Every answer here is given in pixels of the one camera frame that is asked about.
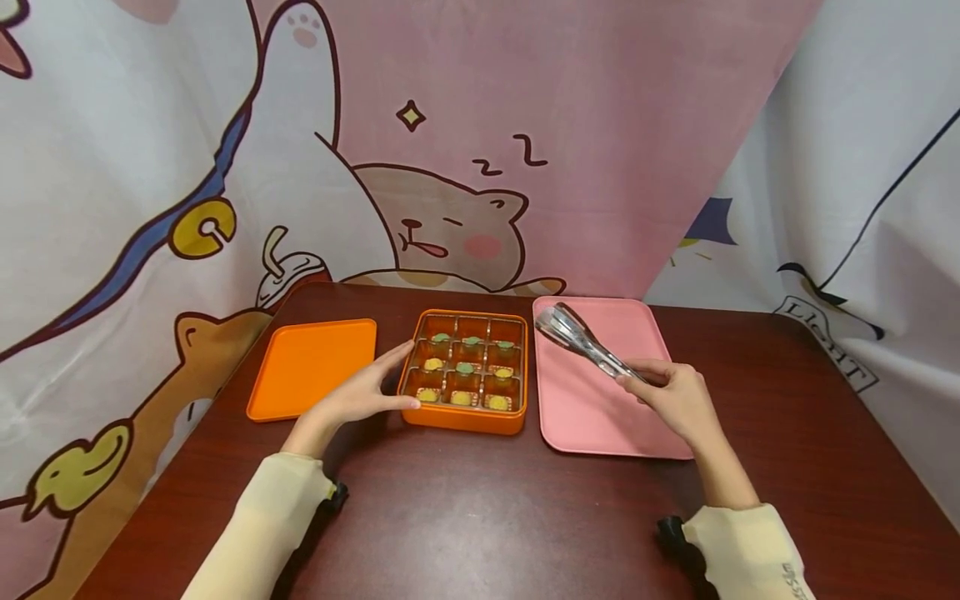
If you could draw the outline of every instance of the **sleeve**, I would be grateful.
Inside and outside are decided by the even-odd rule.
[[[334,492],[320,461],[282,452],[265,458],[183,600],[269,598],[317,507]]]
[[[684,536],[704,555],[705,577],[723,600],[814,600],[804,561],[769,504],[704,507],[684,524]]]

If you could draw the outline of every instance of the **tongs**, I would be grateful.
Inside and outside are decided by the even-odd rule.
[[[626,375],[649,383],[613,352],[604,348],[580,315],[565,302],[557,302],[541,310],[534,327],[557,346],[587,358],[610,377]]]

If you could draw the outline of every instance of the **pink tray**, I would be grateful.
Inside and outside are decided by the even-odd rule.
[[[637,300],[542,297],[534,317],[558,301],[584,318],[601,344],[620,358],[670,360],[653,313]],[[534,338],[540,431],[561,452],[688,460],[686,443],[653,410],[620,389],[586,358],[542,333]]]

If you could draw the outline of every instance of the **orange lid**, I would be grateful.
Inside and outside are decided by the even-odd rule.
[[[295,419],[370,364],[371,319],[287,325],[274,332],[247,404],[251,420]]]

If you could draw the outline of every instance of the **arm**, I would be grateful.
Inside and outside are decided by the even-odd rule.
[[[411,346],[390,350],[297,419],[280,452],[260,463],[183,600],[270,597],[317,507],[336,491],[319,459],[340,426],[386,410],[420,407],[415,398],[379,392]]]
[[[774,507],[762,504],[727,441],[704,378],[688,365],[627,363],[650,381],[617,382],[645,402],[693,450],[707,506],[684,524],[684,537],[707,564],[723,600],[813,600],[804,562]]]

